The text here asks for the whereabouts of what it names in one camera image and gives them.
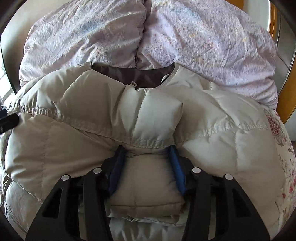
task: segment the pink flower pattern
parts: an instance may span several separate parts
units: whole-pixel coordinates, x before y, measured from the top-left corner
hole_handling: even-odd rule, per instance
[[[279,160],[283,168],[286,182],[282,189],[282,195],[276,201],[280,213],[283,215],[284,222],[287,222],[296,207],[296,160],[292,142],[275,110],[264,110],[268,119],[270,129],[276,142]]]
[[[268,119],[270,129],[272,131],[272,134],[277,142],[278,145],[284,146],[288,138],[284,134],[283,128],[281,127],[281,120],[277,118],[277,115],[273,115],[274,110],[264,110],[265,115]]]

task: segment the white pillow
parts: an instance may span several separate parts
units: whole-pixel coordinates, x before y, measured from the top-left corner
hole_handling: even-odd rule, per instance
[[[85,62],[134,67],[146,8],[141,0],[73,0],[31,28],[20,84]]]
[[[147,0],[139,69],[177,62],[215,82],[276,108],[272,77],[276,45],[270,34],[224,0]]]

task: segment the bedding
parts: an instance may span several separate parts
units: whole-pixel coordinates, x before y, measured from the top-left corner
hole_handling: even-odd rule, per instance
[[[279,229],[286,224],[296,207],[296,159],[295,151],[290,141],[288,132],[275,110],[265,109],[265,115],[270,124],[272,134],[276,142],[279,162],[285,174],[285,185],[282,195],[276,201],[279,208]]]
[[[73,0],[31,28],[20,65],[20,85],[87,61],[134,67],[146,9],[141,0]]]
[[[175,144],[207,173],[233,174],[270,235],[278,231],[275,202],[285,176],[263,107],[172,66],[155,88],[134,88],[120,81],[129,75],[116,80],[86,63],[36,78],[18,92],[9,113],[19,113],[20,123],[0,139],[0,204],[22,237],[63,174],[86,174],[118,145],[128,152],[118,189],[106,202],[114,221],[184,228],[188,205],[167,162],[166,148]]]
[[[73,0],[31,28],[20,84],[86,61],[138,69],[177,62],[275,109],[275,57],[269,33],[224,0]]]
[[[138,69],[177,62],[221,89],[277,107],[270,34],[224,0],[147,0]]]

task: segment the stitching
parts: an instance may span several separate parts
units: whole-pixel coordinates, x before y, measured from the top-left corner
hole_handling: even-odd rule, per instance
[[[21,107],[19,105],[17,105],[13,110],[11,111],[19,111],[21,113],[24,114],[28,114],[28,115],[45,115],[45,116],[49,116],[51,118],[53,118],[54,120],[58,121],[58,122],[64,122],[67,123],[68,125],[72,126],[75,129],[78,130],[83,130],[89,133],[94,133],[96,135],[100,135],[103,137],[107,137],[111,140],[114,141],[118,141],[118,142],[122,142],[122,143],[126,143],[129,144],[131,146],[134,147],[142,147],[144,145],[144,143],[140,143],[140,144],[135,144],[133,142],[135,141],[140,141],[140,142],[147,142],[145,147],[146,148],[166,148],[168,146],[170,146],[172,144],[172,138],[168,138],[168,139],[164,139],[164,140],[151,140],[151,139],[141,139],[141,138],[132,138],[129,136],[125,136],[124,140],[122,137],[119,136],[115,136],[114,134],[112,135],[112,130],[111,129],[107,129],[105,127],[102,126],[98,126],[97,124],[94,123],[87,123],[85,121],[79,121],[77,119],[73,119],[70,117],[65,117],[64,115],[58,113],[57,111],[52,111],[49,109],[45,109],[45,108],[27,108],[27,107]],[[95,126],[94,128],[90,129],[90,128],[85,128],[83,127],[83,125],[91,125],[91,126]]]
[[[40,186],[41,186],[41,190],[40,190],[40,193],[41,193],[41,199],[43,198],[43,178],[44,178],[44,170],[45,170],[45,155],[46,155],[46,147],[47,147],[47,144],[48,144],[48,140],[49,140],[49,134],[50,134],[50,130],[52,128],[52,123],[53,123],[54,120],[52,120],[50,122],[50,127],[48,129],[48,133],[47,133],[47,138],[46,138],[46,141],[45,141],[45,144],[44,144],[44,154],[43,154],[43,160],[42,160],[42,170],[41,170],[41,182],[40,182]]]
[[[159,86],[155,87],[154,89],[159,89],[161,91],[162,87],[166,87],[170,81],[172,80],[172,78],[174,78],[174,76],[176,75],[178,69],[180,68],[180,64],[175,63],[175,67],[173,69],[173,71],[170,73],[170,75],[166,78],[165,81],[163,81]]]
[[[236,173],[238,173],[237,131],[234,133],[234,146],[235,146],[235,155],[236,155],[235,170],[236,170]]]
[[[232,120],[232,122],[235,124],[234,119],[224,110],[224,108],[222,108],[221,104],[218,102],[218,99],[214,98],[213,96],[211,96],[211,97],[214,99],[214,101],[217,103],[217,105],[220,107],[220,109],[223,111],[223,113],[225,115],[227,115]]]
[[[180,143],[184,143],[184,142],[187,142],[187,141],[190,141],[190,140],[195,140],[197,138],[203,138],[203,137],[206,137],[206,136],[211,136],[211,135],[214,135],[214,134],[223,133],[223,132],[229,131],[230,129],[233,129],[233,128],[238,128],[239,130],[242,130],[242,131],[249,131],[249,130],[254,130],[254,129],[268,130],[268,128],[266,126],[264,126],[264,125],[249,126],[249,127],[242,127],[242,128],[239,128],[238,126],[228,126],[222,131],[212,131],[211,133],[209,133],[209,131],[206,130],[205,134],[202,134],[202,135],[196,134],[193,137],[186,138],[185,140],[181,140],[179,142],[178,142],[177,138],[174,138],[174,139],[175,139],[176,144],[180,144]]]
[[[131,187],[131,191],[132,191],[132,194],[133,194],[133,201],[134,201],[134,207],[137,206],[137,200],[136,200],[136,193],[135,193],[135,173],[136,172],[133,172],[133,176],[132,176],[132,187]]]
[[[7,192],[7,190],[8,190],[11,183],[12,183],[12,180],[8,176],[5,176],[4,177],[4,185],[2,186],[2,198],[3,198],[3,200],[6,200],[6,192]]]
[[[144,99],[145,99],[146,94],[148,93],[148,91],[149,91],[149,90],[147,90],[147,92],[144,93],[144,97],[143,97],[143,99],[142,99],[142,101],[141,101],[141,105],[140,105],[140,108],[139,108],[139,110],[138,110],[138,115],[137,115],[136,123],[135,123],[135,125],[134,125],[134,127],[133,127],[133,130],[132,130],[132,132],[131,132],[132,134],[133,134],[133,132],[135,131],[136,125],[137,125],[137,123],[138,123],[138,119],[139,119],[139,114],[140,114],[140,111],[141,111],[141,107],[142,107],[142,104],[143,104],[143,102],[144,102]]]
[[[13,218],[19,223],[18,219],[13,215],[13,212],[11,211],[9,205],[6,202],[5,204],[6,204],[6,208],[9,210],[10,215],[13,216]]]
[[[28,192],[26,189],[24,189],[23,187],[22,187],[22,185],[20,185],[17,181],[15,181],[15,180],[13,180],[12,178],[11,178],[11,176],[9,176],[7,173],[6,173],[6,171],[4,171],[4,173],[13,181],[13,182],[15,182],[16,184],[18,184],[19,185],[19,187],[21,187],[25,192],[27,192],[29,195],[31,195],[32,197],[34,197],[35,199],[37,199],[37,201],[39,202],[39,203],[43,203],[43,200],[41,199],[41,198],[38,198],[38,197],[36,197],[34,194],[32,194],[32,193],[30,193],[30,192]]]
[[[6,208],[7,208],[7,210],[8,210],[8,215],[10,215],[10,216],[12,216],[13,217],[13,221],[14,221],[14,223],[25,233],[25,234],[27,234],[28,233],[28,230],[26,229],[26,228],[24,228],[21,224],[20,224],[20,222],[17,220],[17,218],[13,215],[13,213],[12,213],[12,211],[11,211],[11,209],[10,209],[10,207],[9,207],[9,205],[7,204],[7,203],[5,203],[5,206],[6,206]]]

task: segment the jacket seam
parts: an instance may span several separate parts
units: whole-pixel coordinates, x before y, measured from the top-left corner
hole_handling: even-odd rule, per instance
[[[196,140],[198,138],[203,138],[203,137],[206,137],[206,136],[211,136],[211,135],[214,135],[214,134],[223,133],[223,132],[229,131],[229,130],[231,130],[233,128],[237,128],[238,130],[242,130],[242,131],[249,131],[249,130],[255,130],[255,129],[268,130],[268,128],[266,126],[264,126],[264,125],[263,126],[261,126],[261,125],[252,126],[252,127],[247,127],[247,128],[239,128],[238,126],[230,126],[228,128],[225,128],[225,130],[223,130],[223,131],[217,131],[217,132],[213,132],[211,134],[209,134],[208,131],[207,131],[207,134],[194,136],[192,138],[187,138],[187,139],[181,140],[179,142],[177,142],[176,138],[175,138],[175,142],[176,142],[176,144],[180,144],[180,143],[184,143],[184,142],[187,142],[187,141]]]
[[[145,141],[145,142],[149,141],[150,144],[147,143],[145,148],[155,148],[155,149],[166,148],[166,147],[173,144],[173,141],[172,141],[173,137],[167,138],[167,139],[162,139],[162,140],[151,140],[151,139],[132,138],[130,136],[127,136],[125,139],[122,139],[120,137],[116,137],[114,135],[109,136],[107,134],[102,133],[102,131],[104,129],[106,130],[106,128],[102,128],[101,126],[99,126],[100,127],[99,131],[94,131],[94,130],[91,130],[89,128],[81,128],[81,127],[79,127],[79,126],[81,126],[81,122],[78,123],[78,124],[74,123],[74,122],[79,122],[79,120],[70,119],[69,117],[65,117],[64,115],[58,113],[57,111],[50,111],[48,109],[41,108],[41,107],[36,107],[36,108],[29,107],[28,108],[28,107],[21,107],[21,106],[19,106],[17,104],[14,108],[9,109],[9,111],[21,112],[21,113],[28,114],[28,115],[38,115],[38,114],[40,114],[40,115],[48,116],[48,117],[52,118],[55,121],[67,123],[68,125],[72,126],[75,129],[83,130],[83,131],[86,131],[86,132],[89,132],[89,133],[94,133],[96,135],[103,136],[103,137],[112,139],[114,141],[122,142],[122,143],[125,143],[125,144],[128,144],[128,145],[134,146],[134,147],[142,147],[143,146],[143,144],[139,144],[139,145],[134,144],[133,143],[134,141],[141,141],[141,142],[142,141]]]
[[[235,170],[236,170],[236,173],[238,173],[238,152],[237,152],[237,131],[234,133],[234,146],[235,146]]]
[[[13,212],[11,211],[9,205],[7,203],[5,203],[5,206],[8,210],[8,215],[12,216],[12,220],[14,221],[14,223],[25,233],[28,233],[28,230],[26,228],[24,228],[20,222],[18,221],[18,219],[14,216]]]
[[[36,197],[34,194],[30,193],[29,191],[27,191],[25,188],[22,187],[22,185],[20,185],[17,181],[13,180],[7,173],[6,171],[3,171],[13,182],[15,182],[17,185],[19,185],[20,188],[22,188],[26,193],[28,193],[29,195],[31,195],[32,197],[34,197],[39,203],[43,203],[43,200],[41,198]]]
[[[46,138],[46,141],[45,141],[45,144],[44,144],[44,154],[43,154],[43,160],[42,160],[42,170],[41,170],[41,182],[40,182],[40,185],[41,185],[41,190],[40,190],[40,193],[41,193],[41,199],[43,198],[43,178],[44,178],[44,170],[45,170],[45,156],[46,156],[46,148],[47,148],[47,144],[48,144],[48,140],[49,140],[49,134],[50,134],[50,130],[52,128],[52,125],[50,125],[49,129],[48,129],[48,133],[47,133],[47,138]]]
[[[142,108],[142,104],[143,104],[143,102],[144,102],[144,99],[145,99],[146,94],[148,93],[148,91],[149,91],[149,90],[147,90],[147,92],[144,93],[144,97],[143,97],[143,99],[142,99],[142,101],[141,101],[141,105],[140,105],[140,108],[139,108],[139,110],[138,110],[138,114],[137,114],[136,123],[135,123],[135,125],[134,125],[134,127],[133,127],[133,130],[132,130],[132,132],[131,132],[132,134],[133,134],[133,132],[135,131],[136,125],[137,125],[137,123],[138,123],[139,114],[140,114],[140,111],[141,111],[141,108]]]

